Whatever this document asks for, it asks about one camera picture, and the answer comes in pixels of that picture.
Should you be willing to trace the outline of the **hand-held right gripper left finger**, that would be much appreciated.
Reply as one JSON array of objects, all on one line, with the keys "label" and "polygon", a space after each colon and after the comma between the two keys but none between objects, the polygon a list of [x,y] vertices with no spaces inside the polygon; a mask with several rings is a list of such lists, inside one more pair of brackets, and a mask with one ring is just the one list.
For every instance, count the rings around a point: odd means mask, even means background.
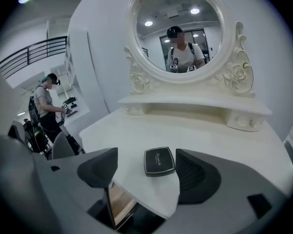
[{"label": "hand-held right gripper left finger", "polygon": [[118,168],[118,149],[48,160],[34,155],[43,190],[59,220],[59,234],[113,234],[93,206],[103,199]]}]

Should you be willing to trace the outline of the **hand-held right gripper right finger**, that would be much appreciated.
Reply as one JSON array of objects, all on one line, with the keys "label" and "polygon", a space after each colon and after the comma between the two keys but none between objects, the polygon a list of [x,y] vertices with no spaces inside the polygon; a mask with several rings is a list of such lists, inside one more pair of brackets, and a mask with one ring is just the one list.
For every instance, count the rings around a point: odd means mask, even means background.
[{"label": "hand-held right gripper right finger", "polygon": [[180,195],[164,234],[255,234],[293,191],[293,168],[250,167],[222,157],[176,150]]}]

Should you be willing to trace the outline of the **small black square box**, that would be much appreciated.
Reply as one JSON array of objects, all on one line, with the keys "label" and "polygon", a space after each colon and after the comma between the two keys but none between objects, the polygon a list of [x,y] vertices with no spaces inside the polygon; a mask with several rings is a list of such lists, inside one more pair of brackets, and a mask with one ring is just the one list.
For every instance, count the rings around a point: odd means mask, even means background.
[{"label": "small black square box", "polygon": [[169,147],[145,151],[144,169],[147,177],[162,177],[175,172],[175,161]]}]

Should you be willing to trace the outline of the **white drawer front with knob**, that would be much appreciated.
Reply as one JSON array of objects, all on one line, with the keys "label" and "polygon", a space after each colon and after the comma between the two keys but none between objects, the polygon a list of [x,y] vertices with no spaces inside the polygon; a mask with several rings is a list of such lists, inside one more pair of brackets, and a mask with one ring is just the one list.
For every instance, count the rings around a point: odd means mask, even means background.
[{"label": "white drawer front with knob", "polygon": [[225,114],[225,122],[228,127],[246,132],[260,131],[264,120],[264,116],[234,110]]},{"label": "white drawer front with knob", "polygon": [[124,104],[123,109],[126,114],[132,116],[143,116],[145,114],[145,107],[141,104]]}]

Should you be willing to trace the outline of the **white ornate dressing table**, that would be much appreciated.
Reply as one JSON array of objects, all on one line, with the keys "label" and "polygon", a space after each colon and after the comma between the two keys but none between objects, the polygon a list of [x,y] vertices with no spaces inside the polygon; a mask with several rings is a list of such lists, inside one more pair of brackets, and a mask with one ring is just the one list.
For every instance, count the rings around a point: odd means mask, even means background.
[{"label": "white ornate dressing table", "polygon": [[[125,113],[124,104],[141,104],[143,116]],[[163,218],[176,211],[180,194],[176,174],[149,178],[144,172],[148,149],[169,147],[222,157],[250,167],[278,166],[284,171],[293,164],[272,127],[266,122],[271,113],[253,98],[236,102],[199,101],[189,97],[132,96],[121,100],[121,108],[80,132],[83,148],[94,152],[118,148],[118,168],[113,181],[141,205]],[[258,132],[246,132],[226,125],[225,114],[239,111],[264,116]]]}]

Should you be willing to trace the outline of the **grey chair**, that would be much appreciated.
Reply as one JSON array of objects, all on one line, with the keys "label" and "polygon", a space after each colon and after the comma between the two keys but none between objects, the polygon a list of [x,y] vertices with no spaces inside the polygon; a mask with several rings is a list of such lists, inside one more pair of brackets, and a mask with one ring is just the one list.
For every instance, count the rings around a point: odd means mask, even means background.
[{"label": "grey chair", "polygon": [[60,132],[53,143],[52,159],[77,156],[79,154],[84,154],[84,150],[77,141],[72,136],[66,136],[64,132]]}]

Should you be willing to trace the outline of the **white cubby shelf unit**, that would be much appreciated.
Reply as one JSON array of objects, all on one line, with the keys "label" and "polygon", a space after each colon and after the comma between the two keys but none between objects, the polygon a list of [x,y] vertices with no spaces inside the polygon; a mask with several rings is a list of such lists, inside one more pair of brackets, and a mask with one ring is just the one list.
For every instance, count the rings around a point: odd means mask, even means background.
[{"label": "white cubby shelf unit", "polygon": [[79,87],[79,85],[76,78],[75,67],[74,67],[74,63],[72,59],[69,36],[67,36],[65,42],[66,42],[66,50],[65,50],[65,56],[64,56],[64,64],[65,64],[70,88],[75,91]]}]

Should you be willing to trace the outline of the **white oval framed mirror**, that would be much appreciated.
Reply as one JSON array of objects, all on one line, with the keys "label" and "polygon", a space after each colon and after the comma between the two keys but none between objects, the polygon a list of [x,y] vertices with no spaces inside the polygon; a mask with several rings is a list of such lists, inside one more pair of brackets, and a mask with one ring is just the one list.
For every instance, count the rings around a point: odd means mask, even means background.
[{"label": "white oval framed mirror", "polygon": [[137,40],[137,17],[142,0],[131,0],[127,11],[128,46],[125,47],[130,60],[130,86],[134,95],[149,94],[165,90],[173,85],[187,88],[191,85],[206,86],[206,91],[220,89],[224,94],[253,98],[253,70],[245,51],[246,37],[243,24],[234,22],[232,13],[223,0],[206,0],[215,9],[222,27],[222,39],[215,57],[197,71],[174,74],[151,63],[139,47]]}]

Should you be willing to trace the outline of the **black mezzanine railing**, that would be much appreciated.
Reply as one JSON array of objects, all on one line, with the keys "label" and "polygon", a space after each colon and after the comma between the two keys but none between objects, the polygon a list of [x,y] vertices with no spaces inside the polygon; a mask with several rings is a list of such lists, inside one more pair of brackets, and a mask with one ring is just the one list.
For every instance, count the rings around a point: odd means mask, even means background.
[{"label": "black mezzanine railing", "polygon": [[68,36],[46,39],[26,46],[0,61],[0,72],[9,78],[23,68],[55,55],[66,52]]}]

